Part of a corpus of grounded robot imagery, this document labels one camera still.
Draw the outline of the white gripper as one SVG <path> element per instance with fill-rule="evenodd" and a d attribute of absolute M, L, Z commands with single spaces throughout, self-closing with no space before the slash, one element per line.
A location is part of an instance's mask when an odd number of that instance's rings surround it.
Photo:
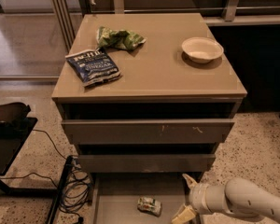
<path fill-rule="evenodd" d="M 224 213 L 227 210 L 228 206 L 223 186 L 197 184 L 196 180 L 190 175 L 182 174 L 182 176 L 190 189 L 190 205 L 182 204 L 180 206 L 172 218 L 172 224 L 185 224 L 193 220 L 197 213 L 200 215 L 212 215 L 214 213 Z"/>

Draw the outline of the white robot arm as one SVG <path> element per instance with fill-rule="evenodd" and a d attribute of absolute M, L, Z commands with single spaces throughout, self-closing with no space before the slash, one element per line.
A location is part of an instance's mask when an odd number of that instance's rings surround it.
<path fill-rule="evenodd" d="M 220 213 L 237 219 L 267 217 L 280 224 L 280 197 L 260 188 L 255 183 L 235 177 L 225 185 L 197 183 L 182 174 L 189 187 L 189 204 L 182 204 L 172 224 L 185 224 L 198 215 Z"/>

